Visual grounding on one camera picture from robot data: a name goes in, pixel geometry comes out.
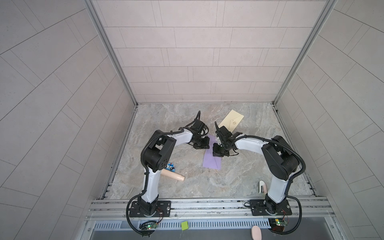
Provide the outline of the yellow envelope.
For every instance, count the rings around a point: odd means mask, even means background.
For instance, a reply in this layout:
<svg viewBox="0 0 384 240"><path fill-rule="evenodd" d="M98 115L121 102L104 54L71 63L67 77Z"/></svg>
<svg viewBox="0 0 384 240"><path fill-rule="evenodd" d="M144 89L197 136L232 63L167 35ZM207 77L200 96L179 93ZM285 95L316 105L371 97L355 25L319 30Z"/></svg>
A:
<svg viewBox="0 0 384 240"><path fill-rule="evenodd" d="M231 110L228 115L223 119L223 121L218 125L218 127L226 127L228 131L234 132L234 130L240 124L243 118L244 115L236 112L235 110Z"/></svg>

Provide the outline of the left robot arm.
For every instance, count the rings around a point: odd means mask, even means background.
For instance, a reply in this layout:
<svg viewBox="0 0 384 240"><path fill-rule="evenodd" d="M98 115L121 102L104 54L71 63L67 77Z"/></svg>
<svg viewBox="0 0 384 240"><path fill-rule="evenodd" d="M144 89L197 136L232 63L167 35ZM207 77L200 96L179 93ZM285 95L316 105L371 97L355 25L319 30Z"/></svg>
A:
<svg viewBox="0 0 384 240"><path fill-rule="evenodd" d="M156 211L161 172L169 163L174 148L189 144L197 150L208 149L210 147L208 132L207 125L199 119L194 119L192 123L175 132L167 133L161 130L154 132L140 155L141 164L145 169L143 189L140 194L133 197L137 200L142 214L152 216Z"/></svg>

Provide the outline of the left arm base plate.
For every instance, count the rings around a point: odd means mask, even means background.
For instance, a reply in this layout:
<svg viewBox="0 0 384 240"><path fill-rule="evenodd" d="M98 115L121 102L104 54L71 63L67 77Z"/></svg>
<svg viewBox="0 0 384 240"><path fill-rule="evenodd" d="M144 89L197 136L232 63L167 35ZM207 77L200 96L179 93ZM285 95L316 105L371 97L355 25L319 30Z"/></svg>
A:
<svg viewBox="0 0 384 240"><path fill-rule="evenodd" d="M130 218L169 217L171 201L157 201L155 204L134 201L129 207Z"/></svg>

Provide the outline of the purple paper sheet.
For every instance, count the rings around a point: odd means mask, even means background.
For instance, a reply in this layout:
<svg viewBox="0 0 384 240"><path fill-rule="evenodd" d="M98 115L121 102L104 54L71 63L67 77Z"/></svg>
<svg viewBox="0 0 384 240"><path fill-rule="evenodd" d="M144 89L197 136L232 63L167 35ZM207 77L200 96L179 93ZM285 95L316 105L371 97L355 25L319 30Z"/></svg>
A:
<svg viewBox="0 0 384 240"><path fill-rule="evenodd" d="M222 158L213 156L213 146L214 143L217 143L217 140L214 136L208 135L209 149L206 149L203 158L203 167L208 169L220 170L222 167Z"/></svg>

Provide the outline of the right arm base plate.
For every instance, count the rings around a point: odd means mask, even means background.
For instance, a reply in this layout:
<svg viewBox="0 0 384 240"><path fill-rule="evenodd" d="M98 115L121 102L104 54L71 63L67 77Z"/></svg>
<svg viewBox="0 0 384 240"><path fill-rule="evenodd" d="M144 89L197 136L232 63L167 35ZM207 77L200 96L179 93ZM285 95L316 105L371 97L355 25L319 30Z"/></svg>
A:
<svg viewBox="0 0 384 240"><path fill-rule="evenodd" d="M244 203L244 206L251 209L253 216L292 215L292 209L287 199L278 204L272 200L249 200Z"/></svg>

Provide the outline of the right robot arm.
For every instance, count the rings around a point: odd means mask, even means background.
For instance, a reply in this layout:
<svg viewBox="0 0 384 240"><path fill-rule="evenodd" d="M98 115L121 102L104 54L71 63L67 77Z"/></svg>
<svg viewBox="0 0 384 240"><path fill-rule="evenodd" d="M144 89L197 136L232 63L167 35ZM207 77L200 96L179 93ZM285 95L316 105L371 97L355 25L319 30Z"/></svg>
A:
<svg viewBox="0 0 384 240"><path fill-rule="evenodd" d="M306 170L303 158L281 136L265 139L240 132L232 134L224 126L216 126L216 135L218 142L213 145L215 157L229 157L230 151L237 150L247 150L264 156L273 177L261 209L270 215L282 211L293 179Z"/></svg>

